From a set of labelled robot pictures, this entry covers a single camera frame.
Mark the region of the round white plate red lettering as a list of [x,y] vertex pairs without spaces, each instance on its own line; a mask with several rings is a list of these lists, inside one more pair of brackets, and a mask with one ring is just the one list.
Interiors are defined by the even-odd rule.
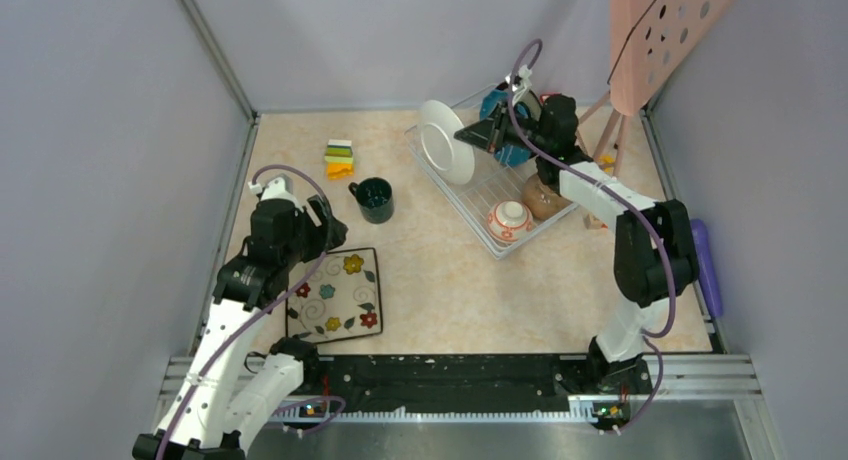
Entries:
[[425,101],[419,109],[420,144],[430,166],[446,182],[466,185],[475,173],[474,149],[454,138],[463,122],[445,103]]

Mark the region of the square floral ceramic plate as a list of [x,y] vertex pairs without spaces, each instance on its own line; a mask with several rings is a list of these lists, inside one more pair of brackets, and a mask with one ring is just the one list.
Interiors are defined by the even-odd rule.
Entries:
[[331,252],[287,300],[285,333],[313,344],[383,332],[377,251],[373,247]]

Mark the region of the dark green ceramic mug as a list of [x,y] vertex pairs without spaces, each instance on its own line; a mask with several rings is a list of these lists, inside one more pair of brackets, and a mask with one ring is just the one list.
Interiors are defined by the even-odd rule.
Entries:
[[348,190],[355,198],[363,218],[371,224],[383,224],[394,214],[393,190],[390,183],[380,177],[361,182],[351,182]]

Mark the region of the brown speckled ceramic bowl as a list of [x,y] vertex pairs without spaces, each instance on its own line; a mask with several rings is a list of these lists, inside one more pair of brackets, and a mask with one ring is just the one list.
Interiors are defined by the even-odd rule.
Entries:
[[521,191],[521,202],[526,205],[537,221],[547,221],[572,202],[545,185],[538,174],[525,181]]

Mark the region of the orange patterned white bowl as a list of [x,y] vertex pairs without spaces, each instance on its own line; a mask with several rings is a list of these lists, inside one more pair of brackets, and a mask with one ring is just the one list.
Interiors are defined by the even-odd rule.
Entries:
[[491,207],[486,219],[486,230],[496,241],[514,244],[535,230],[535,222],[526,205],[507,200]]

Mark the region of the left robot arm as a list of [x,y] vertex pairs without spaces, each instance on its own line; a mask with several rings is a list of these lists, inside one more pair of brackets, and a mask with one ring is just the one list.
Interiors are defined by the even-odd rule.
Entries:
[[151,433],[140,434],[135,459],[244,459],[282,400],[319,384],[320,366],[304,356],[310,344],[287,340],[242,389],[236,387],[254,338],[267,318],[306,281],[290,282],[295,266],[319,266],[342,245],[346,225],[327,198],[300,205],[290,195],[259,201],[239,253],[217,274],[206,330],[174,403]]

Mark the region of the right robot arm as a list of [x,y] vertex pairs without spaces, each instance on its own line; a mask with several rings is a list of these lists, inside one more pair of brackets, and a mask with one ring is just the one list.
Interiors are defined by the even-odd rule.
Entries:
[[613,275],[623,300],[592,338],[586,365],[589,384],[612,392],[626,380],[647,339],[671,330],[676,298],[697,279],[698,261],[685,205],[646,197],[607,174],[580,148],[578,127],[575,100],[554,94],[536,118],[517,116],[513,99],[506,98],[453,137],[489,152],[505,145],[531,150],[542,184],[614,234]]

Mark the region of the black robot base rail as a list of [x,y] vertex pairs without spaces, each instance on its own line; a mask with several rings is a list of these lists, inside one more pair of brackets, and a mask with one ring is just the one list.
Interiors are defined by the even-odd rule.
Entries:
[[345,387],[486,386],[563,388],[573,394],[647,394],[653,378],[643,360],[592,377],[584,354],[396,354],[321,356],[306,368],[298,394],[339,394]]

